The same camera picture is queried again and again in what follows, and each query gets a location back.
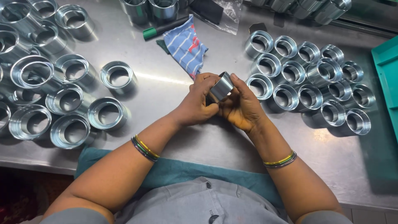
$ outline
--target blue striped cloth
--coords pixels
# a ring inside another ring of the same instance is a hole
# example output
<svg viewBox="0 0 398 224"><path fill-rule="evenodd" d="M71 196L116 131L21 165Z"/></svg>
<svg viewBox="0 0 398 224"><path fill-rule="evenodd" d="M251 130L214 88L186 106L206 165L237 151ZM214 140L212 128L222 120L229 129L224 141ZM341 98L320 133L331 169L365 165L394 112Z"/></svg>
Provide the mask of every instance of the blue striped cloth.
<svg viewBox="0 0 398 224"><path fill-rule="evenodd" d="M193 15L183 25L163 34L164 42L173 58L195 79L203 67L203 55L208 48L199 41L193 25Z"/></svg>

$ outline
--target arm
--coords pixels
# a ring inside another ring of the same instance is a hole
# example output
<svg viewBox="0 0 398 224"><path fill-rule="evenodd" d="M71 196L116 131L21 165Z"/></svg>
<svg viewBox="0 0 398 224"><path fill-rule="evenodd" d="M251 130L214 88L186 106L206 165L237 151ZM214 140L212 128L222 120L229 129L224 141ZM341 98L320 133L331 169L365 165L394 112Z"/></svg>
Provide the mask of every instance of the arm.
<svg viewBox="0 0 398 224"><path fill-rule="evenodd" d="M160 154L170 138L182 127L201 123L219 108L206 106L205 97L219 80L208 73L197 76L181 104L138 134L140 140ZM67 208L90 208L113 223L113 212L120 210L140 187L154 163L146 159L131 141L107 154L80 175L49 207L43 219Z"/></svg>
<svg viewBox="0 0 398 224"><path fill-rule="evenodd" d="M266 116L256 96L235 74L231 75L231 80L237 89L220 104L219 114L246 132L263 161L275 162L287 157L291 152L290 146ZM287 214L295 223L301 223L307 214L315 211L342 213L329 187L300 158L285 167L267 170Z"/></svg>

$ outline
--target teal cloth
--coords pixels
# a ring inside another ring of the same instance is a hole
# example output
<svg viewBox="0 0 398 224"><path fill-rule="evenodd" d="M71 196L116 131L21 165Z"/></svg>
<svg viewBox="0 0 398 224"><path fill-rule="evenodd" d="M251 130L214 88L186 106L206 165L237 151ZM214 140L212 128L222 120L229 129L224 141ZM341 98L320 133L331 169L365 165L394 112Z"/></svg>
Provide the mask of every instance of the teal cloth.
<svg viewBox="0 0 398 224"><path fill-rule="evenodd" d="M79 156L75 179L109 152L111 150L85 148ZM154 189L191 181L198 177L208 177L238 184L261 195L273 206L283 208L282 199L268 174L250 173L174 159L159 158L144 179L141 187Z"/></svg>

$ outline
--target gray shirt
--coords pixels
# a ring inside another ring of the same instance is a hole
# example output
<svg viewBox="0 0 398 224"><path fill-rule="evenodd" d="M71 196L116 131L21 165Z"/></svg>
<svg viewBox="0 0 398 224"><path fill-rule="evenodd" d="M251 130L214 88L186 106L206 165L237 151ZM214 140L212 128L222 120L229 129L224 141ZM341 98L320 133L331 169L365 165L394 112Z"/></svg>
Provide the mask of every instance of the gray shirt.
<svg viewBox="0 0 398 224"><path fill-rule="evenodd" d="M41 224L107 224L100 213L70 208L54 213ZM240 185L196 178L153 189L140 200L128 203L116 216L116 224L286 224L286 213ZM351 224L333 211L311 213L302 224Z"/></svg>

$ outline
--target plastic bag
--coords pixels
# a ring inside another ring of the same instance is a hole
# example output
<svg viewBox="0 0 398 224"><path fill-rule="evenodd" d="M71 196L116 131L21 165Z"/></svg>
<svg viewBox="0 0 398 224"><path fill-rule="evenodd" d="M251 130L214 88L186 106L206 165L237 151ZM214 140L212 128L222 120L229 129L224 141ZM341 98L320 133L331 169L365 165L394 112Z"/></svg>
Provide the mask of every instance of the plastic bag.
<svg viewBox="0 0 398 224"><path fill-rule="evenodd" d="M219 6L224 8L220 24L216 25L191 10L192 14L194 14L195 16L207 22L212 27L218 30L236 35L236 33L238 32L240 12L242 10L243 0L213 0L213 1L217 3Z"/></svg>

